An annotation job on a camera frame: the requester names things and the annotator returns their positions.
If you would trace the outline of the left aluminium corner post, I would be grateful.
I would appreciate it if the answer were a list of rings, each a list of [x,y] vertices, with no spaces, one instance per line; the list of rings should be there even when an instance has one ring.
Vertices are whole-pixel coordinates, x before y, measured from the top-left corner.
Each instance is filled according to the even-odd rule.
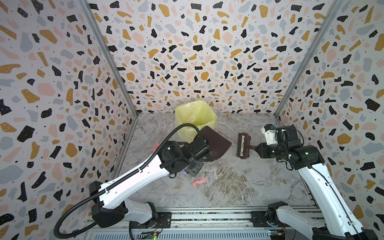
[[[112,74],[113,74],[115,80],[117,81],[117,84],[118,84],[118,86],[122,92],[122,95],[127,102],[128,109],[129,109],[130,113],[133,115],[133,118],[136,119],[138,117],[138,113],[134,107],[134,104],[131,101],[130,95],[126,89],[126,86],[122,80],[122,77],[119,74],[118,68],[117,68],[117,66],[116,66],[116,64],[115,64],[115,62],[114,62],[114,60],[110,54],[108,45],[104,41],[102,32],[101,32],[101,30],[97,24],[97,21],[96,21],[93,13],[91,11],[89,3],[86,0],[79,0],[78,2],[79,2],[81,10],[83,11],[83,13],[85,15],[86,21],[89,24],[89,28],[92,30],[92,32],[95,36],[95,40],[98,43],[100,50],[106,59],[106,63],[110,67]]]

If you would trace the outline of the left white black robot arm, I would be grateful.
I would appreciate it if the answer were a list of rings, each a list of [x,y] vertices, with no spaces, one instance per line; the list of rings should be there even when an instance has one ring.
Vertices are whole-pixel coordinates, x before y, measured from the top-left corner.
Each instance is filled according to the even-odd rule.
[[[195,137],[191,143],[167,141],[157,148],[157,154],[144,168],[135,168],[108,182],[90,184],[90,195],[105,191],[94,199],[92,218],[101,228],[113,226],[123,219],[133,220],[149,227],[158,218],[153,203],[136,203],[129,197],[151,182],[182,171],[196,174],[203,166],[202,160],[209,155],[209,142]]]

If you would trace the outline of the cream bin with green bag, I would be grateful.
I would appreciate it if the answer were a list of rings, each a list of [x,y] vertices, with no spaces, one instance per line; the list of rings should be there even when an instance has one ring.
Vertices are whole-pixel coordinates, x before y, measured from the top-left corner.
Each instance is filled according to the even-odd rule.
[[[218,123],[218,116],[208,103],[194,101],[183,104],[175,109],[175,126],[186,123],[195,125],[200,131],[206,126],[215,129]]]

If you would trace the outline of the dark brown plastic dustpan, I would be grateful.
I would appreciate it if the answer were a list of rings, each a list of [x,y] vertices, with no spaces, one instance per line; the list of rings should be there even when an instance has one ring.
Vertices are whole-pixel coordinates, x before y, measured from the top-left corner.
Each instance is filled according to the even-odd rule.
[[[202,162],[213,162],[220,159],[232,146],[232,143],[214,131],[209,126],[205,126],[200,131],[203,139],[208,141],[210,152],[202,159]]]

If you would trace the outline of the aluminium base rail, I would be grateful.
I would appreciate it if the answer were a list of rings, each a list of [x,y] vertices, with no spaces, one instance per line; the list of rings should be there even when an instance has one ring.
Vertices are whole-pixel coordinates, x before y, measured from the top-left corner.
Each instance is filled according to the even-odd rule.
[[[304,240],[288,225],[272,227],[266,222],[265,207],[159,208],[168,214],[164,227],[154,230],[133,227],[123,221],[110,228],[95,227],[85,240]]]

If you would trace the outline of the brown cartoon face hand broom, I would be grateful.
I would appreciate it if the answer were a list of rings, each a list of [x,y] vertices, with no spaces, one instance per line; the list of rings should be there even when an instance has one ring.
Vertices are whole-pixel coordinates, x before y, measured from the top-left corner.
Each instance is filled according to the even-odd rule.
[[[236,156],[240,159],[250,157],[250,150],[255,151],[256,146],[251,145],[251,136],[247,133],[238,133],[238,146]]]

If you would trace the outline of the aluminium corner post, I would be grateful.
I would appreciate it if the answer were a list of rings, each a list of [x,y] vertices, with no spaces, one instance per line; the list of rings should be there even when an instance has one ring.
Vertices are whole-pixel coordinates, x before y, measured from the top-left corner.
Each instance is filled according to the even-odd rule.
[[[138,117],[138,113],[134,107],[134,104],[131,101],[130,95],[126,89],[126,86],[122,80],[122,77],[119,74],[118,68],[117,68],[117,66],[116,66],[116,64],[115,64],[115,62],[114,62],[114,60],[110,54],[108,45],[104,41],[102,32],[101,32],[101,30],[97,24],[97,21],[96,21],[93,13],[91,11],[89,3],[86,0],[79,0],[78,2],[79,2],[81,10],[83,11],[83,13],[85,15],[86,21],[89,24],[89,28],[92,30],[92,32],[95,36],[95,40],[98,43],[100,50],[106,59],[106,63],[110,67],[112,74],[113,74],[115,80],[117,81],[117,84],[118,84],[118,86],[122,92],[122,95],[127,102],[128,109],[129,109],[130,113],[133,115],[133,118],[136,119]]]
[[[333,19],[336,17],[338,11],[341,9],[343,5],[342,0],[334,0],[330,6],[330,9],[326,15],[325,20],[323,21],[317,35],[315,36],[313,42],[311,43],[310,47],[308,48],[308,51],[306,55],[304,56],[302,62],[299,64],[299,67],[293,77],[293,80],[287,87],[287,90],[283,96],[283,99],[279,103],[277,110],[274,113],[274,117],[277,119],[279,114],[283,111],[283,108],[287,101],[289,100],[290,94],[294,92],[295,86],[299,82],[303,72],[305,71],[307,65],[311,61],[311,59],[314,57],[314,55],[317,52],[317,48],[319,47],[320,43],[322,42],[322,39],[324,35],[327,33],[331,23],[333,22]]]

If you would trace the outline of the right aluminium corner post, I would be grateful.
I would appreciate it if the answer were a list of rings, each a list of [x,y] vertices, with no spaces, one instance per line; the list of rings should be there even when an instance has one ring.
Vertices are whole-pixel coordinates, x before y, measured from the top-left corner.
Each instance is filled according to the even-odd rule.
[[[293,77],[293,80],[287,87],[287,90],[283,96],[283,99],[279,103],[277,110],[274,113],[274,117],[277,119],[279,114],[283,111],[283,108],[287,101],[289,100],[290,94],[294,92],[295,86],[299,82],[303,72],[305,71],[307,65],[311,61],[311,59],[314,57],[314,55],[317,52],[317,48],[319,47],[320,43],[322,42],[322,39],[324,35],[327,33],[331,23],[333,22],[333,19],[336,17],[338,11],[341,9],[343,5],[342,0],[334,0],[330,6],[330,9],[326,15],[325,20],[323,21],[317,35],[315,36],[313,42],[311,43],[310,47],[308,48],[308,51],[306,55],[304,56],[302,62],[299,64],[299,67]]]

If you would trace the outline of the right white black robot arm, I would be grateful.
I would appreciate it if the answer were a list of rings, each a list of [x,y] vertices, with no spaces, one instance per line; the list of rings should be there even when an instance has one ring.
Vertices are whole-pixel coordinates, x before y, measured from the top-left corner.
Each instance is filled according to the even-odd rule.
[[[291,165],[307,184],[324,220],[316,221],[285,202],[268,205],[267,222],[275,227],[288,225],[310,240],[376,240],[355,217],[334,184],[320,151],[305,146],[294,126],[262,128],[266,141],[255,147],[262,159],[276,159]]]

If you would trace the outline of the pink paper scrap front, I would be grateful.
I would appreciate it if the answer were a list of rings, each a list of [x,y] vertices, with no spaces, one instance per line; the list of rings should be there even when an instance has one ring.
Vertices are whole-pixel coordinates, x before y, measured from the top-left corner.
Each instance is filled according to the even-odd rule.
[[[204,184],[207,182],[207,178],[202,178],[200,180],[196,180],[193,182],[193,187],[195,188],[197,185]]]

